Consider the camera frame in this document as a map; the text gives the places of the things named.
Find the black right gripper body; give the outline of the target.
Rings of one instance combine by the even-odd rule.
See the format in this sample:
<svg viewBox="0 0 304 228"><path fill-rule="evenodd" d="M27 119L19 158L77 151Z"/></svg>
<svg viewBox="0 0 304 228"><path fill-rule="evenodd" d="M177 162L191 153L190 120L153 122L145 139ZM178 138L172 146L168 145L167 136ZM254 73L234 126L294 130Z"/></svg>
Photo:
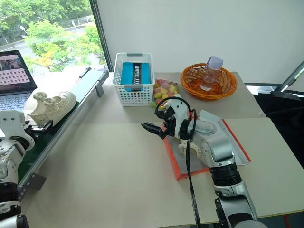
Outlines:
<svg viewBox="0 0 304 228"><path fill-rule="evenodd" d="M165 130L161 133L160 138L164 139L166 136L175 135L176 119L174 117L175 111L169 107L166 111L160 111L161 118L164 120Z"/></svg>

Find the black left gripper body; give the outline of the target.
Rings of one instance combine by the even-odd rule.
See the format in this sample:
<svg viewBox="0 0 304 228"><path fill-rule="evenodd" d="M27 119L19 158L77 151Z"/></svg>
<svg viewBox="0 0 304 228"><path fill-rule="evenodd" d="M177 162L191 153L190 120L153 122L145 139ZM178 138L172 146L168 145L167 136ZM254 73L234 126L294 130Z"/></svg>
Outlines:
<svg viewBox="0 0 304 228"><path fill-rule="evenodd" d="M24 131L31 136L32 138L38 137L38 132L35 128L32 127L32 125L28 124L25 126Z"/></svg>

